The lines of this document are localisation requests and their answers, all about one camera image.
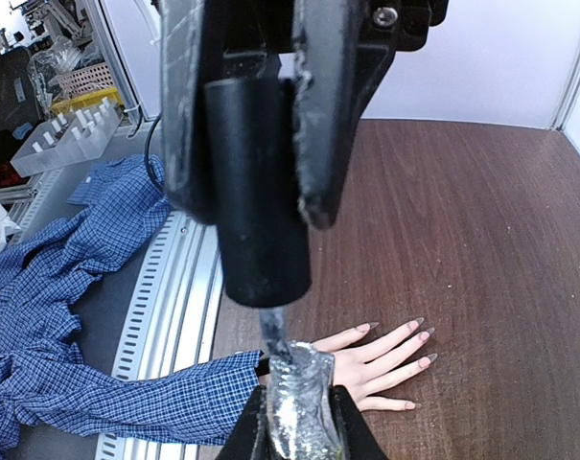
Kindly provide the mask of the mannequin hand with painted nails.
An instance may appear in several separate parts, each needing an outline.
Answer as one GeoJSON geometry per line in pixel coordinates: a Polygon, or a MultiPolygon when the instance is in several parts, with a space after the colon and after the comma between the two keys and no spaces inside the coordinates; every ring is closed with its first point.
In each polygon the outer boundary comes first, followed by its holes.
{"type": "Polygon", "coordinates": [[[361,412],[413,411],[420,404],[405,399],[384,397],[391,390],[430,368],[436,354],[412,357],[432,339],[434,328],[423,329],[418,317],[375,339],[359,345],[377,324],[364,323],[317,340],[317,351],[334,356],[334,385],[344,387],[361,412]]]}

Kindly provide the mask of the clear nail polish bottle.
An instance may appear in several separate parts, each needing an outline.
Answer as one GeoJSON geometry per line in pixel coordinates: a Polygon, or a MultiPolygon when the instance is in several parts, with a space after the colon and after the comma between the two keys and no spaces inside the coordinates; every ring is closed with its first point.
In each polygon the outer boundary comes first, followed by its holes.
{"type": "Polygon", "coordinates": [[[267,422],[275,459],[342,459],[330,404],[335,359],[313,344],[290,341],[270,358],[267,422]]]}

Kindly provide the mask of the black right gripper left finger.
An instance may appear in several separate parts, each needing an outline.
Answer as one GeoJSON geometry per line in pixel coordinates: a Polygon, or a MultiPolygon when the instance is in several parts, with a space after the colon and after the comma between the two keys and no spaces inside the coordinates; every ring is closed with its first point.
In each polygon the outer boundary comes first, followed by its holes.
{"type": "Polygon", "coordinates": [[[230,437],[217,460],[268,460],[270,446],[267,431],[266,389],[257,386],[251,393],[230,437]]]}

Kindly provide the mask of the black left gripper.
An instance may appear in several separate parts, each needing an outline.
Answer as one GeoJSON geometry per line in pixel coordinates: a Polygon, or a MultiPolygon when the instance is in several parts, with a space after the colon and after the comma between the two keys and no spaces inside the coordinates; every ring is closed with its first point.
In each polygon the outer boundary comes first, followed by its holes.
{"type": "Polygon", "coordinates": [[[447,1],[230,1],[223,75],[258,78],[294,54],[299,212],[336,222],[360,116],[398,52],[426,44],[447,1]]]}

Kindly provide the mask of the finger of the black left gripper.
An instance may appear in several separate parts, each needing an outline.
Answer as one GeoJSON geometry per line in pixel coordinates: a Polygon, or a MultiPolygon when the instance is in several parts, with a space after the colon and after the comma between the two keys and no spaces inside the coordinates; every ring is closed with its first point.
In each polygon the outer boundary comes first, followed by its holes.
{"type": "Polygon", "coordinates": [[[215,222],[215,193],[203,86],[221,77],[225,1],[162,1],[161,115],[165,192],[203,224],[215,222]]]}

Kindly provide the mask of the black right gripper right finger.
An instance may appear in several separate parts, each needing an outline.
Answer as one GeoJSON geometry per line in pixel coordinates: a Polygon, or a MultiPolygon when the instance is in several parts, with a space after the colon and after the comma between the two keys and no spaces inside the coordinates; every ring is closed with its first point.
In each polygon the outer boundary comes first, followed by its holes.
{"type": "Polygon", "coordinates": [[[331,410],[344,459],[388,459],[345,387],[331,389],[331,410]]]}

